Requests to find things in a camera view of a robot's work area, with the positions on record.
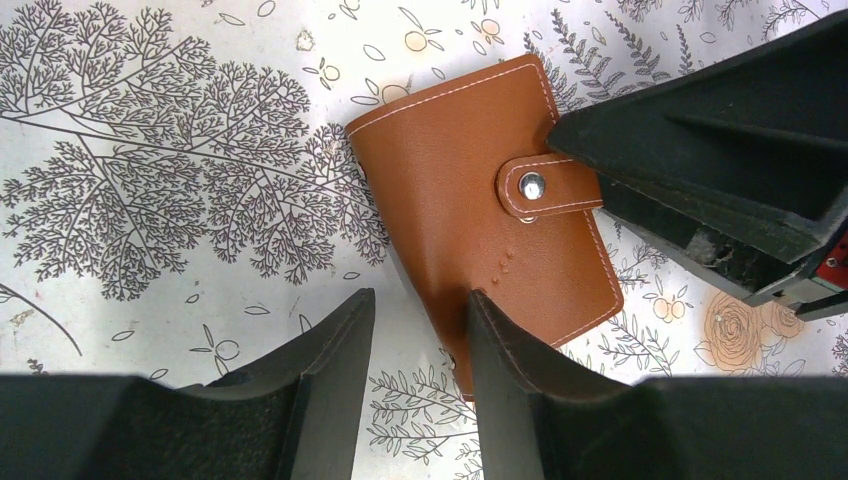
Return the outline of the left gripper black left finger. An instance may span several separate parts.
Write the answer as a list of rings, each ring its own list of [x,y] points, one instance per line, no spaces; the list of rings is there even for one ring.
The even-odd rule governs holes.
[[[376,296],[206,384],[5,375],[5,479],[348,479]]]

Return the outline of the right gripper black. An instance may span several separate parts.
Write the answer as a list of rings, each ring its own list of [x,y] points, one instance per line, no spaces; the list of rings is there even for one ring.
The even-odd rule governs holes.
[[[561,117],[604,209],[750,306],[847,310],[847,14]]]

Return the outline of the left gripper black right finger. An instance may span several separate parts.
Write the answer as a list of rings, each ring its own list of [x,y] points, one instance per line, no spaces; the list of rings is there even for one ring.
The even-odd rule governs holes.
[[[650,377],[562,355],[473,291],[474,402],[488,479],[843,479],[847,382]]]

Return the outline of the brown leather card holder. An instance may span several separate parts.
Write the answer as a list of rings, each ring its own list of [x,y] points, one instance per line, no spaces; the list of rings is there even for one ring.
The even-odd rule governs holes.
[[[558,117],[540,58],[525,54],[391,101],[345,128],[465,400],[474,392],[472,291],[551,347],[624,305],[594,218],[597,175],[547,145]]]

